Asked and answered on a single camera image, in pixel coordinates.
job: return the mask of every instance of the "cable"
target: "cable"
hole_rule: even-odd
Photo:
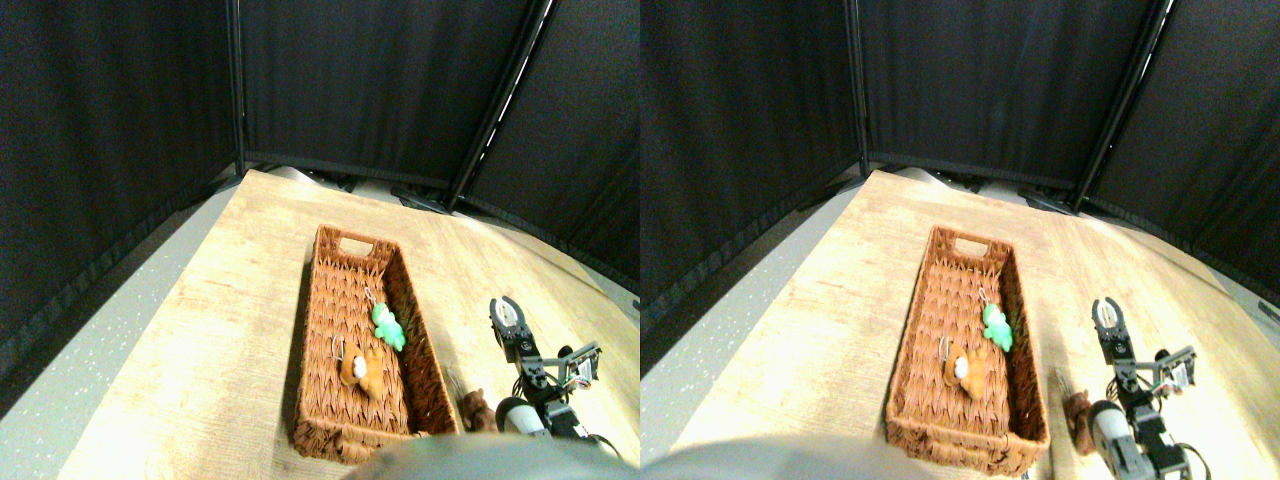
[[[613,443],[609,442],[609,439],[604,438],[604,435],[590,434],[590,435],[586,435],[586,438],[594,439],[594,440],[598,440],[598,442],[600,442],[600,443],[603,443],[605,445],[609,445],[609,448],[613,449],[613,454],[617,456],[618,458],[622,458],[622,453],[618,453],[618,448],[613,447]]]
[[[1190,451],[1197,457],[1199,457],[1201,465],[1204,466],[1204,480],[1213,479],[1213,474],[1208,471],[1208,462],[1204,461],[1204,456],[1199,454],[1199,451],[1197,451],[1196,447],[1192,447],[1189,443],[1179,443],[1178,447],[1181,447],[1184,451]]]

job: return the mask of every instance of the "wooden table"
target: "wooden table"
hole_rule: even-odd
[[[1103,396],[1112,370],[1089,308],[1105,296],[1120,302],[1140,358],[1187,344],[1198,353],[1197,385],[1165,402],[1169,431],[1197,447],[1220,477],[1280,477],[1280,355],[1199,261],[1100,220],[879,172],[765,311],[673,449],[804,431],[887,445],[888,381],[934,224],[1016,248],[1052,436],[1036,477],[1110,477],[1098,456],[1071,448],[1056,379],[1061,371],[1091,399]],[[938,477],[982,477],[910,462]]]
[[[526,236],[250,172],[143,332],[61,477],[337,477],[351,467],[289,444],[294,335],[316,228],[399,242],[442,365],[490,404],[516,369],[489,300],[520,302],[543,351],[598,340],[600,381],[579,419],[639,461],[640,335],[573,261]],[[456,402],[460,392],[451,385]]]

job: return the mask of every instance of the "black fabric backdrop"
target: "black fabric backdrop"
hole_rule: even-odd
[[[225,8],[5,5],[0,378],[6,392],[22,383],[9,378],[10,367],[65,308],[230,164]]]
[[[641,335],[858,159],[841,3],[640,5]]]
[[[1089,201],[1280,303],[1280,4],[1179,1]]]
[[[1140,1],[860,0],[870,160],[1073,188]]]
[[[246,1],[250,160],[447,187],[529,1]]]
[[[639,12],[556,8],[465,201],[636,291]]]

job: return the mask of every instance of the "brown teddy bear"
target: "brown teddy bear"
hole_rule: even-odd
[[[484,399],[483,388],[463,396],[458,402],[458,410],[467,431],[498,433],[498,421],[493,416],[493,408],[489,408],[489,402]]]
[[[387,397],[387,384],[383,381],[383,351],[374,347],[369,352],[360,348],[347,348],[342,356],[342,370],[338,376],[342,384],[351,387],[360,384],[360,388],[375,402]]]
[[[1066,428],[1071,431],[1071,443],[1082,457],[1096,451],[1093,434],[1089,431],[1089,390],[1076,392],[1062,399],[1062,412],[1066,413]]]
[[[983,393],[987,392],[987,365],[988,365],[988,352],[986,348],[977,348],[970,351],[968,355],[961,348],[951,348],[954,344],[945,346],[947,351],[951,351],[950,357],[947,357],[946,364],[943,364],[942,381],[947,385],[960,385],[969,398],[980,399]]]

